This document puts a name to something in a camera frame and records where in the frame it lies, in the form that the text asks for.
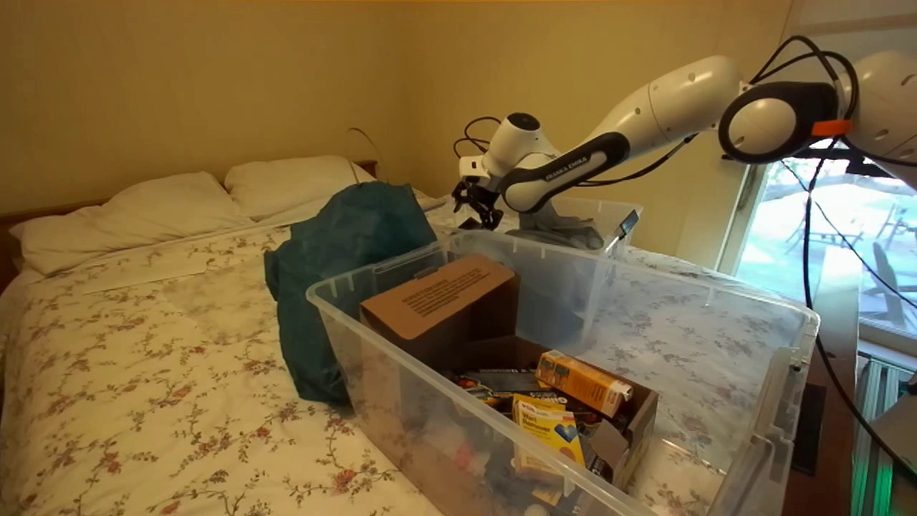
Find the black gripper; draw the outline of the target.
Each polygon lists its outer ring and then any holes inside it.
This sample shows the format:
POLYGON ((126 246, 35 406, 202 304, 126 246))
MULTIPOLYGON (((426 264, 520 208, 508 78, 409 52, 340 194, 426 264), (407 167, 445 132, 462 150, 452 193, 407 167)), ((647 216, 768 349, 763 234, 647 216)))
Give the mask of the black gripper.
POLYGON ((467 216, 467 226, 495 228, 502 221, 495 193, 483 190, 482 177, 476 175, 463 175, 452 185, 452 208, 467 216))

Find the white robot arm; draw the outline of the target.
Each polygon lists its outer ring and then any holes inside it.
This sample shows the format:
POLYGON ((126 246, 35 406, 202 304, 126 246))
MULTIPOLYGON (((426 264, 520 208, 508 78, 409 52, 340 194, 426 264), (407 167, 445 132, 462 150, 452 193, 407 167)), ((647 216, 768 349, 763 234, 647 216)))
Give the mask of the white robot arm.
POLYGON ((678 65, 615 104, 571 150, 556 150, 542 122, 510 111, 486 150, 457 161, 456 206, 495 228, 499 203, 532 216, 552 194, 667 142, 687 142, 708 125, 720 150, 741 163, 798 154, 816 141, 843 141, 882 173, 917 180, 917 56, 874 52, 856 62, 814 49, 826 81, 741 81, 730 56, 678 65))

